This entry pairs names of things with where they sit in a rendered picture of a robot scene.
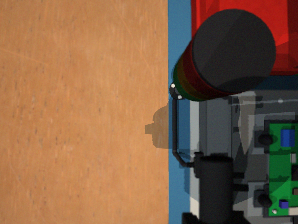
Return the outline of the red open-top bin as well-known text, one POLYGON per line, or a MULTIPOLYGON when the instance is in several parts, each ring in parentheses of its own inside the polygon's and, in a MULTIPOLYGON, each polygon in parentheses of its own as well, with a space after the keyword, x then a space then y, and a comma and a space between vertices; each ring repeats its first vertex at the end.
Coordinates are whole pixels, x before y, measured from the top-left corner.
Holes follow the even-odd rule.
POLYGON ((270 75, 298 74, 298 0, 191 0, 191 38, 209 16, 231 8, 257 15, 272 31, 276 60, 270 75))

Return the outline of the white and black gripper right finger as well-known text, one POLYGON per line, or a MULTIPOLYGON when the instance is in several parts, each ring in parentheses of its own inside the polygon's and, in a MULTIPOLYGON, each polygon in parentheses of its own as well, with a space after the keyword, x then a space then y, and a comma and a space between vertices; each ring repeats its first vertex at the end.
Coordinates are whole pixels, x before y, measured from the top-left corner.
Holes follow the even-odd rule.
POLYGON ((251 224, 239 211, 233 211, 233 224, 251 224))

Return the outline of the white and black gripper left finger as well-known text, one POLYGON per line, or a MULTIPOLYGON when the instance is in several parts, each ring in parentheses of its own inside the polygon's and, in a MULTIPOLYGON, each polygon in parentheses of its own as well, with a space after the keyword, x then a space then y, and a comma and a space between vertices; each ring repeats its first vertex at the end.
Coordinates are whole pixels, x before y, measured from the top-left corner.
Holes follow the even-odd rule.
POLYGON ((200 224, 200 222, 192 212, 182 212, 182 224, 200 224))

